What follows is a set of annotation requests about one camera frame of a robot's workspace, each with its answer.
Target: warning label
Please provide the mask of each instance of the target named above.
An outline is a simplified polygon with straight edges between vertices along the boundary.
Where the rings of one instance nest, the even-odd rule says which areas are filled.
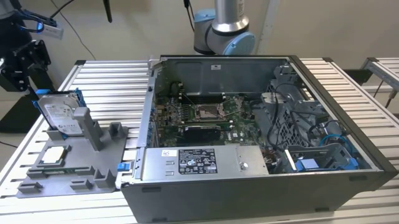
[[[214,149],[181,149],[178,150],[180,174],[216,174]]]

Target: wire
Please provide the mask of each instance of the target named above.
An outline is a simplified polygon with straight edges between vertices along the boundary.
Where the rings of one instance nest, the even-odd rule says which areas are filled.
[[[74,0],[69,0],[57,10],[56,12],[49,16],[49,18],[52,19],[57,13],[62,10],[62,8],[65,8],[66,5],[69,5]]]
[[[340,121],[339,121],[339,120],[328,120],[328,121],[325,122],[324,126],[320,127],[320,126],[317,126],[317,125],[313,125],[313,126],[311,126],[309,130],[307,130],[307,132],[311,133],[312,130],[313,130],[316,127],[317,127],[317,128],[325,128],[325,127],[329,125],[331,122],[336,122],[337,126],[340,126]]]
[[[17,148],[17,146],[14,146],[14,145],[12,145],[12,144],[8,144],[8,143],[5,143],[5,142],[2,142],[2,141],[0,141],[0,144]]]
[[[273,120],[272,120],[272,125],[271,127],[268,128],[268,131],[267,131],[267,135],[265,135],[265,138],[267,138],[267,141],[268,141],[268,144],[272,146],[272,148],[277,149],[279,151],[283,151],[281,148],[275,144],[272,143],[271,139],[269,139],[269,135],[272,133],[272,130],[275,128],[275,123],[276,123],[276,117],[277,117],[277,112],[279,112],[279,100],[277,100],[277,97],[276,97],[276,89],[281,86],[281,85],[292,85],[296,87],[296,85],[291,84],[291,83],[281,83],[279,84],[276,87],[275,87],[275,90],[272,91],[275,93],[275,114],[273,114]]]
[[[344,137],[341,137],[341,136],[337,135],[337,134],[328,134],[327,136],[324,136],[324,138],[320,140],[319,147],[323,146],[323,143],[324,143],[325,140],[329,139],[331,137],[340,138],[340,139],[343,140],[343,142],[344,142],[345,144],[348,144],[348,146],[349,146],[349,148],[351,148],[349,154],[352,154],[353,149],[352,149],[352,146],[351,146],[349,142],[347,141],[347,139],[345,139]]]
[[[54,5],[54,7],[57,8],[57,5],[56,5],[54,1],[50,0],[50,2],[52,2],[52,4]],[[64,16],[64,14],[62,14],[61,11],[60,11],[60,15],[61,15],[61,17],[64,18],[64,20],[66,21],[66,23],[69,24],[69,26],[70,26],[70,28],[72,28],[72,30],[73,30],[73,32],[74,32],[77,38],[78,38],[78,41],[80,41],[81,45],[82,45],[84,48],[86,49],[88,53],[92,55],[93,59],[97,60],[96,57],[94,57],[94,55],[93,55],[93,53],[92,53],[92,51],[88,49],[88,47],[86,47],[85,44],[82,43],[82,40],[81,40],[81,38],[80,38],[80,35],[78,35],[78,33],[76,32],[76,30],[74,30],[72,24],[69,23],[69,21],[68,21],[68,19],[65,18],[65,16]]]
[[[192,16],[192,19],[193,19],[193,12],[192,12],[192,6],[190,6],[190,2],[189,1],[188,1],[188,4],[189,4],[190,16]]]
[[[276,91],[276,89],[277,89],[281,85],[291,85],[291,86],[295,86],[295,87],[297,88],[297,86],[293,85],[293,84],[291,84],[291,83],[281,83],[281,84],[279,84],[279,85],[275,87],[275,91]]]
[[[377,88],[376,88],[376,91],[375,91],[375,93],[373,93],[373,96],[372,96],[373,98],[375,98],[375,96],[376,96],[376,94],[377,94],[377,92],[379,92],[379,90],[380,90],[380,86],[381,86],[383,82],[384,82],[384,80],[380,81],[380,84],[379,84],[379,86],[377,86]]]
[[[185,8],[185,10],[186,10],[186,15],[188,15],[188,20],[189,20],[190,29],[192,29],[192,31],[193,31],[193,25],[192,25],[192,21],[190,21],[190,16],[189,16],[188,8]]]
[[[275,128],[277,112],[279,112],[279,100],[277,100],[277,98],[276,98],[276,93],[275,93],[275,114],[273,114],[272,125],[271,125],[269,128],[268,128],[265,138],[267,138],[268,144],[269,144],[275,149],[277,149],[279,151],[283,151],[281,148],[280,148],[275,143],[272,143],[272,141],[269,140],[269,135],[271,135],[272,130],[273,130],[273,128]]]

